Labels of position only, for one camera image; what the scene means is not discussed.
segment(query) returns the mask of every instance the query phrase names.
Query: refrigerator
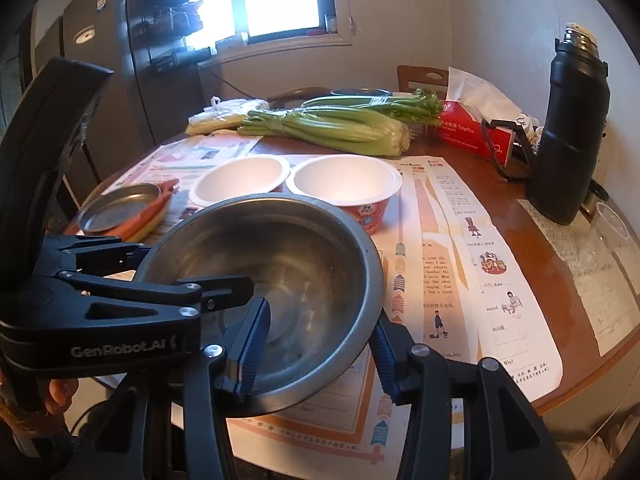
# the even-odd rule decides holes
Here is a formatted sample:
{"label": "refrigerator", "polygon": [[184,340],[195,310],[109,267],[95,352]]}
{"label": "refrigerator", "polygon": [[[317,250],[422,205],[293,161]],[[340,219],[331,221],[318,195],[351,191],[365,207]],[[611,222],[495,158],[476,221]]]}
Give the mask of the refrigerator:
{"label": "refrigerator", "polygon": [[36,69],[63,56],[114,71],[66,175],[80,203],[101,181],[181,134],[206,105],[196,64],[154,69],[154,59],[184,40],[150,34],[152,14],[150,0],[72,0],[35,49]]}

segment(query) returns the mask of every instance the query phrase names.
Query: round table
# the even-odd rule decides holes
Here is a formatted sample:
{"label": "round table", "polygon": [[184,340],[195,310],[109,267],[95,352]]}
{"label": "round table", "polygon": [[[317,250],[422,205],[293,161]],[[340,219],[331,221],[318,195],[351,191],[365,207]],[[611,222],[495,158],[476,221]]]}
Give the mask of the round table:
{"label": "round table", "polygon": [[[252,153],[316,154],[335,151],[298,140],[265,137]],[[533,403],[539,414],[577,395],[636,345],[640,339],[640,325],[613,349],[600,355],[591,323],[568,267],[518,203],[519,198],[524,198],[522,184],[507,183],[489,161],[430,135],[413,140],[404,155],[441,156],[453,167],[489,213],[529,282],[558,346],[563,370],[560,385]],[[101,183],[87,200],[105,190],[118,176],[114,175]],[[71,224],[65,233],[73,234],[77,230],[78,227]]]}

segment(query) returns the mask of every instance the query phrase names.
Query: metal plate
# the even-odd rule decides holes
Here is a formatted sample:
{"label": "metal plate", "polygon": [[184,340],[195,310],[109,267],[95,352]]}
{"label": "metal plate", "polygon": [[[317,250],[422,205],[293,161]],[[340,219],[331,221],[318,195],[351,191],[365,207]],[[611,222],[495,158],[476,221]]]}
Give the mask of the metal plate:
{"label": "metal plate", "polygon": [[87,235],[103,233],[137,215],[159,196],[155,184],[121,187],[90,202],[78,217],[78,227]]}
{"label": "metal plate", "polygon": [[[335,381],[365,347],[384,298],[382,265],[364,229],[314,198],[248,195],[203,209],[174,227],[134,280],[244,274],[271,307],[254,390],[237,411],[282,410]],[[246,306],[207,314],[201,346],[220,342]]]}

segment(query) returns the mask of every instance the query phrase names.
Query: finger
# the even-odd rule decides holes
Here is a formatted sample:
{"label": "finger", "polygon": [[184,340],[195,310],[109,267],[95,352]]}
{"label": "finger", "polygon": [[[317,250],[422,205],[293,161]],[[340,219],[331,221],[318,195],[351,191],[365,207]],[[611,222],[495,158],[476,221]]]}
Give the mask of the finger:
{"label": "finger", "polygon": [[45,399],[47,411],[53,415],[66,412],[78,386],[78,379],[52,379],[49,383],[49,396]]}

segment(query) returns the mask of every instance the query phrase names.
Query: bag strap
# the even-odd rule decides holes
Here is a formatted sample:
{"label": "bag strap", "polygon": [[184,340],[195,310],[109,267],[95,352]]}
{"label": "bag strap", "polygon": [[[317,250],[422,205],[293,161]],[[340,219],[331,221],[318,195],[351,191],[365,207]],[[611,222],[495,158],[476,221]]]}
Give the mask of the bag strap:
{"label": "bag strap", "polygon": [[[524,152],[524,156],[527,161],[527,165],[529,167],[529,174],[526,174],[526,175],[510,174],[506,171],[506,168],[502,166],[500,162],[498,162],[498,159],[495,156],[494,144],[491,142],[491,139],[489,138],[489,133],[487,131],[487,128],[493,129],[498,127],[507,128],[508,130],[511,130],[516,134],[516,138],[518,139],[518,142],[522,146],[522,151]],[[527,134],[524,132],[524,128],[520,124],[515,123],[514,121],[503,121],[499,119],[494,119],[490,123],[488,123],[483,119],[482,122],[480,123],[480,130],[482,131],[482,138],[484,139],[484,142],[489,147],[489,152],[491,153],[491,158],[494,164],[495,171],[497,171],[498,174],[500,174],[500,176],[507,182],[525,182],[526,180],[529,180],[531,176],[530,172],[533,169],[533,164],[534,164],[536,155],[533,153],[533,150],[531,149],[531,145],[529,144],[529,139],[527,139]]]}

